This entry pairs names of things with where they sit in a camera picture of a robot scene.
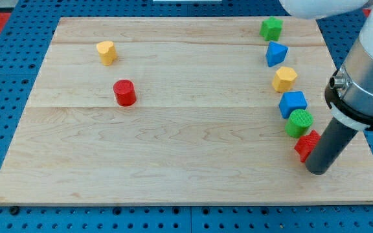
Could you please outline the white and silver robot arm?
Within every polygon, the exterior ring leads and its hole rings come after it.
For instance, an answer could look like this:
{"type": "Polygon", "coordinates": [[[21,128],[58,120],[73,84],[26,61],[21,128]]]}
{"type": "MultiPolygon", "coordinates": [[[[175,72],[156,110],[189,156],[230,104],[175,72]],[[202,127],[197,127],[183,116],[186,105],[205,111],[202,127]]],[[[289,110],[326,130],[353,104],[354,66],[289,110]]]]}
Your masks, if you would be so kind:
{"type": "Polygon", "coordinates": [[[280,0],[290,15],[322,19],[369,6],[371,12],[339,70],[330,78],[325,100],[333,117],[356,131],[373,131],[373,1],[280,0]]]}

